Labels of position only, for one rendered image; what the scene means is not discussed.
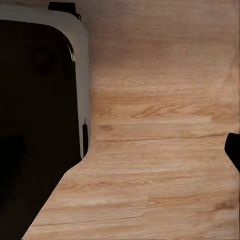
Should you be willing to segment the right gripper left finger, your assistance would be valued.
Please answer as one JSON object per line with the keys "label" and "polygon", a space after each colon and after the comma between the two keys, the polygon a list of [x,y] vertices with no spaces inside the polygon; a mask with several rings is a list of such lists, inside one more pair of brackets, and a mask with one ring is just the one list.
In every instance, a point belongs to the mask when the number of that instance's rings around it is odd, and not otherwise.
{"label": "right gripper left finger", "polygon": [[25,153],[21,133],[0,138],[0,192]]}

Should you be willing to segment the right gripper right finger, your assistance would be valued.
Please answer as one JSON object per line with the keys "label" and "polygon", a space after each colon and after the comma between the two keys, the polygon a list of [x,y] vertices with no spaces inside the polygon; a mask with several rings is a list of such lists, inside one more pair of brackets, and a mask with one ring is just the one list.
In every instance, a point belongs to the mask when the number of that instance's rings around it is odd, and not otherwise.
{"label": "right gripper right finger", "polygon": [[240,135],[229,133],[224,150],[240,172]]}

